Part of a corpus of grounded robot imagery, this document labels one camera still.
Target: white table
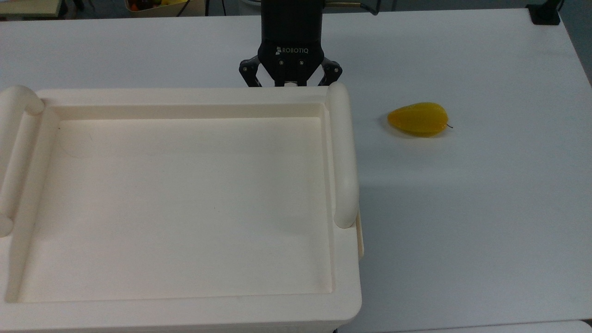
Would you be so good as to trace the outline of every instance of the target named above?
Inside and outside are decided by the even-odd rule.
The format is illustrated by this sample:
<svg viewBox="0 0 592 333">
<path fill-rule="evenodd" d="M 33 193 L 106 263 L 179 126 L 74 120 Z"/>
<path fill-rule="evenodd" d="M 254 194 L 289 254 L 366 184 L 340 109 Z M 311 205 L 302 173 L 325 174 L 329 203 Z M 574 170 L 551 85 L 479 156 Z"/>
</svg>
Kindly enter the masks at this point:
<svg viewBox="0 0 592 333">
<path fill-rule="evenodd" d="M 340 333 L 592 318 L 592 89 L 563 25 L 498 9 L 326 15 L 323 28 L 352 97 L 366 245 L 364 304 Z M 239 62 L 260 43 L 258 17 L 0 31 L 0 89 L 243 87 Z M 454 129 L 384 126 L 422 101 Z"/>
</svg>

